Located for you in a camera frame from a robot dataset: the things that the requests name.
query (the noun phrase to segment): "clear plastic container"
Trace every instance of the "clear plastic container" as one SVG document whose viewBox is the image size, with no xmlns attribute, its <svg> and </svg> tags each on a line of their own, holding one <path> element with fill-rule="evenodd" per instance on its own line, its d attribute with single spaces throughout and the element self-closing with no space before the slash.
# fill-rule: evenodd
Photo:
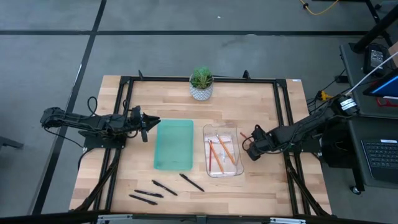
<svg viewBox="0 0 398 224">
<path fill-rule="evenodd" d="M 203 127 L 206 171 L 210 177 L 228 177 L 243 173 L 237 131 L 233 123 L 207 124 Z"/>
</svg>

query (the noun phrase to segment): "butcher block tabletop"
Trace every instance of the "butcher block tabletop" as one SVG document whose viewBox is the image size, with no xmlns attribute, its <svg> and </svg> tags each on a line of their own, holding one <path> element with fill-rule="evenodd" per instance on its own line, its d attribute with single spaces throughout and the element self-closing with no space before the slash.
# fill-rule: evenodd
<svg viewBox="0 0 398 224">
<path fill-rule="evenodd" d="M 112 114 L 118 93 L 120 76 L 106 75 L 98 94 L 97 114 Z M 294 121 L 308 116 L 303 86 L 300 80 L 286 80 Z M 282 90 L 280 100 L 284 112 Z M 209 100 L 192 98 L 188 82 L 135 81 L 131 107 L 141 106 L 142 112 L 161 119 L 190 119 L 193 121 L 193 167 L 183 172 L 202 187 L 201 192 L 179 176 L 177 171 L 154 169 L 157 127 L 148 132 L 148 142 L 140 135 L 128 139 L 122 150 L 114 188 L 111 212 L 156 214 L 206 214 L 291 216 L 289 188 L 283 155 L 264 154 L 252 161 L 241 148 L 244 172 L 234 177 L 214 178 L 206 173 L 203 127 L 213 123 L 234 123 L 238 133 L 250 136 L 259 124 L 265 131 L 278 126 L 272 84 L 214 83 Z M 239 145 L 243 141 L 238 136 Z M 100 176 L 104 149 L 94 149 L 81 162 L 70 208 L 76 208 L 93 190 Z M 309 153 L 301 153 L 305 183 L 322 208 L 331 212 L 319 161 Z M 151 180 L 156 180 L 178 194 L 174 196 Z M 155 201 L 158 205 L 129 197 L 134 190 L 159 193 L 164 198 L 136 194 Z M 104 208 L 107 185 L 104 187 L 100 208 Z M 296 186 L 299 211 L 303 211 L 300 191 Z"/>
</svg>

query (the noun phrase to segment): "black desk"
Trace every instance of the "black desk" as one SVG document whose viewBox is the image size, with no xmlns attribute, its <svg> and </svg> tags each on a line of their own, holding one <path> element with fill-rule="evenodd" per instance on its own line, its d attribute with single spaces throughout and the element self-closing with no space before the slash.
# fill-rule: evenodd
<svg viewBox="0 0 398 224">
<path fill-rule="evenodd" d="M 354 53 L 348 44 L 340 46 L 340 52 L 349 83 L 353 86 L 365 76 L 361 70 L 364 56 Z M 398 184 L 372 178 L 361 145 L 361 140 L 365 139 L 398 139 L 398 108 L 378 107 L 375 97 L 362 94 L 367 87 L 368 85 L 359 86 L 353 91 L 361 116 L 349 120 L 347 127 L 354 146 L 360 176 L 365 185 L 398 189 Z"/>
</svg>

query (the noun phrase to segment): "green tray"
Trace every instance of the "green tray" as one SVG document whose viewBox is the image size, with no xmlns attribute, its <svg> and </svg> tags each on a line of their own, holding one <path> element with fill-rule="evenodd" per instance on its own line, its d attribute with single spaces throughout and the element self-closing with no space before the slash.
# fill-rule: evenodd
<svg viewBox="0 0 398 224">
<path fill-rule="evenodd" d="M 157 125 L 154 167 L 158 170 L 191 170 L 193 121 L 163 119 Z"/>
</svg>

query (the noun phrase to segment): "potted plant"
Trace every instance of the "potted plant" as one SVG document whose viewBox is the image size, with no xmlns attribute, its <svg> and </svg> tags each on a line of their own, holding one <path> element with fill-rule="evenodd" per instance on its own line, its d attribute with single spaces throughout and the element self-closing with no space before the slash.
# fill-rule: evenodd
<svg viewBox="0 0 398 224">
<path fill-rule="evenodd" d="M 213 93 L 214 78 L 206 67 L 196 68 L 189 78 L 189 89 L 196 100 L 207 100 Z"/>
</svg>

